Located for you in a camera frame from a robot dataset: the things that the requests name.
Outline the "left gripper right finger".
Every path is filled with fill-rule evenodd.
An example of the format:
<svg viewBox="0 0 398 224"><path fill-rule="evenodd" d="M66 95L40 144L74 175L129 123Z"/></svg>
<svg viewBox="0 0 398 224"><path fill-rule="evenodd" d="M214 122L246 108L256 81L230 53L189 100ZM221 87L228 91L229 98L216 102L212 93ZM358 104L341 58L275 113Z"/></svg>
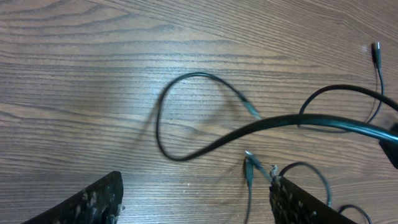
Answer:
<svg viewBox="0 0 398 224"><path fill-rule="evenodd" d="M332 209L331 187L317 168L310 164L305 165L305 167L314 171L323 182L326 191L325 202L317 199L285 177L287 171L294 167L297 167L297 165L289 164L280 172L277 172L276 167L270 171L269 201L276 223L355 224L351 219Z"/></svg>

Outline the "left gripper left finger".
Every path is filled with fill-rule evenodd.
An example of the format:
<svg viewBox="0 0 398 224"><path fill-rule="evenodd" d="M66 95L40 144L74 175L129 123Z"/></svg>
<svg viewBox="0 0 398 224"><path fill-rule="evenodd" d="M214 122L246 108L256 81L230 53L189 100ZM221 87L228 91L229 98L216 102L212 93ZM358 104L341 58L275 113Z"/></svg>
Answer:
<svg viewBox="0 0 398 224"><path fill-rule="evenodd" d="M117 224L123 194L122 175L115 170L23 224Z"/></svg>

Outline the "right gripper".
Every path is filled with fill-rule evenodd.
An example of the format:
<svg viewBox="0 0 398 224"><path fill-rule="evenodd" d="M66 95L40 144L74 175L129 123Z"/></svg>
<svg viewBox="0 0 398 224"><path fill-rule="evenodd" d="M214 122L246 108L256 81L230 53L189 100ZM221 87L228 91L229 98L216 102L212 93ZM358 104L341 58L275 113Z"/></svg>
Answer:
<svg viewBox="0 0 398 224"><path fill-rule="evenodd" d="M380 140L379 141L379 145L381 147L381 149L384 151L385 155L387 156L387 158L389 159L389 161L391 162L391 164L398 169L398 164L397 164L397 160L398 160L398 154L397 154L397 145L390 143L390 142L385 142Z"/></svg>

